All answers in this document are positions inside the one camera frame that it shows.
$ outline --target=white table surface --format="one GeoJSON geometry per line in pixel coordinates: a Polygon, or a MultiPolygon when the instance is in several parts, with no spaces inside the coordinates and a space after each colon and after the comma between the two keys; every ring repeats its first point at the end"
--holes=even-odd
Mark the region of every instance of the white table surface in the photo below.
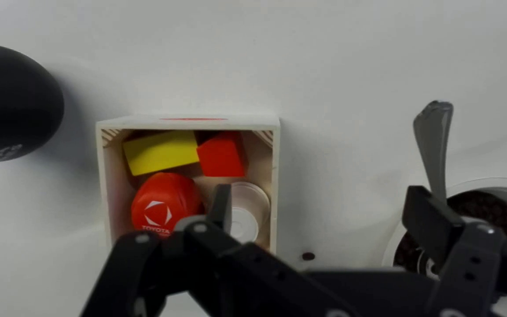
{"type": "MultiPolygon", "coordinates": [[[[66,96],[44,148],[0,163],[0,316],[75,316],[107,255],[94,123],[278,114],[278,248],[378,265],[409,184],[411,121],[455,103],[448,185],[507,177],[507,0],[0,0],[0,45],[66,96]]],[[[167,316],[200,315],[180,295],[167,316]]]]}

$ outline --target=white cup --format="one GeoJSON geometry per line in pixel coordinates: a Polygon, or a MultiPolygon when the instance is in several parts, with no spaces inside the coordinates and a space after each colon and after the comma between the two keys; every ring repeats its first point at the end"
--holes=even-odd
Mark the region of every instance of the white cup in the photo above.
{"type": "Polygon", "coordinates": [[[232,183],[232,225],[230,235],[241,243],[264,235],[270,213],[269,197],[257,185],[232,183]]]}

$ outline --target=yellow block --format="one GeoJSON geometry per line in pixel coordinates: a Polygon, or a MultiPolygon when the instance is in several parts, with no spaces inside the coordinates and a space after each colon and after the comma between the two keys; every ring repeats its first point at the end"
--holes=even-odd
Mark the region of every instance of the yellow block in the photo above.
{"type": "Polygon", "coordinates": [[[163,132],[123,143],[133,175],[142,175],[199,162],[192,131],[163,132]]]}

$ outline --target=spoon handle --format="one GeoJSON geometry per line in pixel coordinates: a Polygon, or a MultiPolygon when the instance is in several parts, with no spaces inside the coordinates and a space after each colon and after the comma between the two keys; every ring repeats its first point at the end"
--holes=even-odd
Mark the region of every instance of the spoon handle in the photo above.
{"type": "Polygon", "coordinates": [[[431,102],[414,119],[414,135],[420,150],[431,193],[445,202],[445,157],[447,139],[453,117],[453,105],[448,102],[431,102]]]}

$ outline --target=red cube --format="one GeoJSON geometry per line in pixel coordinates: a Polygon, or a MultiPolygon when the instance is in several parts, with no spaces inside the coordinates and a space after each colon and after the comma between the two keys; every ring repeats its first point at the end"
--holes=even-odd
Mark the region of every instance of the red cube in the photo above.
{"type": "Polygon", "coordinates": [[[248,159],[238,131],[220,132],[197,148],[203,174],[208,177],[245,177],[248,159]]]}

